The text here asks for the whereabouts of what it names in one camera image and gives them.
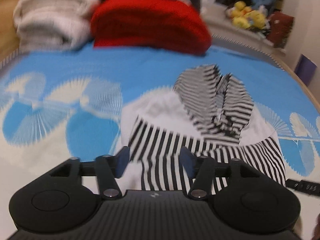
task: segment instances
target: black and white striped fabric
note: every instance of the black and white striped fabric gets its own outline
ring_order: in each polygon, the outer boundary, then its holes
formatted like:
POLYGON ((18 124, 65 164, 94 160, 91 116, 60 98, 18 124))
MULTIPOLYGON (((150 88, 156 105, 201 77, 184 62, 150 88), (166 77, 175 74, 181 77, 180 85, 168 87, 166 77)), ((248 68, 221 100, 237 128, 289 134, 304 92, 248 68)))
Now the black and white striped fabric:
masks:
MULTIPOLYGON (((282 154, 271 137, 249 146, 221 146, 155 127, 138 117, 132 130, 129 147, 131 162, 142 163, 142 190, 189 192, 193 180, 188 178, 179 163, 180 149, 183 146, 196 156, 211 156, 222 163, 228 163, 232 158, 239 158, 276 182, 285 185, 282 154)), ((226 186, 226 178, 215 178, 212 183, 212 194, 226 186)))
POLYGON ((253 102, 243 83, 216 65, 184 71, 174 85, 193 124, 205 140, 237 146, 240 132, 248 125, 253 102))

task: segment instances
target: stack of clothes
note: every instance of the stack of clothes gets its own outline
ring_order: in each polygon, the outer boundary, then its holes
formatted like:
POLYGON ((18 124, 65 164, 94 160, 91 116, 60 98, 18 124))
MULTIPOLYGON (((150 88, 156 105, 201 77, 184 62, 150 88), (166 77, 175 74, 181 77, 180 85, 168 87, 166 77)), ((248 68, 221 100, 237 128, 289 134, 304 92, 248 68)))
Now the stack of clothes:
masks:
POLYGON ((100 0, 19 0, 13 21, 22 51, 78 49, 90 39, 100 0))
POLYGON ((211 45, 189 0, 20 0, 13 19, 24 51, 78 49, 92 36, 95 47, 151 46, 195 55, 211 45))

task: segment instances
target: red garment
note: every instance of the red garment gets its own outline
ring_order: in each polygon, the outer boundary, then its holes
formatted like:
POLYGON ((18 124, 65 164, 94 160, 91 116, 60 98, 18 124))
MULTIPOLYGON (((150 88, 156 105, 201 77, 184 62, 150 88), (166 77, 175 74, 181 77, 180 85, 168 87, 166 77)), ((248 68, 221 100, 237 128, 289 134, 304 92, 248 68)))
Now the red garment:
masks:
POLYGON ((93 14, 94 46, 151 46, 196 55, 211 46, 198 13, 177 0, 107 0, 93 14))

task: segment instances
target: purple object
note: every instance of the purple object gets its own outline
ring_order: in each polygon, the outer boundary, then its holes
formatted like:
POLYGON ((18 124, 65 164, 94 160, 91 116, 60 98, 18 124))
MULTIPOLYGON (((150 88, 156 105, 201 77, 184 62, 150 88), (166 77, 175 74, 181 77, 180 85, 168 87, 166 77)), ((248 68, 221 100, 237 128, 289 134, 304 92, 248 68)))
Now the purple object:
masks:
POLYGON ((294 72, 302 80, 302 82, 308 86, 316 71, 316 64, 309 58, 301 54, 299 63, 297 64, 294 72))

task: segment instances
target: bed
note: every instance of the bed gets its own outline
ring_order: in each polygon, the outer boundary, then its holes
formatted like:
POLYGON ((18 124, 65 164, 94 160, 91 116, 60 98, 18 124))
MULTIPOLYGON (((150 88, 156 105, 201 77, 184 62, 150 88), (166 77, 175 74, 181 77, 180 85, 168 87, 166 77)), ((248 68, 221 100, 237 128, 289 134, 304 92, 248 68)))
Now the bed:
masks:
MULTIPOLYGON (((91 43, 64 53, 16 49, 0 72, 1 238, 15 231, 8 203, 17 189, 72 156, 92 161, 116 153, 130 132, 122 117, 127 105, 171 89, 181 72, 206 64, 244 82, 278 134, 286 177, 319 181, 320 106, 283 62, 262 51, 217 35, 203 57, 91 43)), ((83 184, 97 192, 94 179, 83 184)), ((296 194, 302 210, 295 229, 311 239, 320 200, 296 194)))

